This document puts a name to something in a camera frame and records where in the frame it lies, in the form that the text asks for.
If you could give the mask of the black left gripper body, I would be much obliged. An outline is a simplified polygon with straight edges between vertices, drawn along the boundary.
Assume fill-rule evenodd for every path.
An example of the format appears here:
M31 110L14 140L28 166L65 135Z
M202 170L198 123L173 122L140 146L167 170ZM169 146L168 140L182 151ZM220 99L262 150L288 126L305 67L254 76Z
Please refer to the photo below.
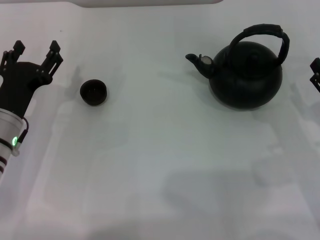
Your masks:
M31 62L17 62L1 69L0 108L22 118L34 92L53 81L53 73Z

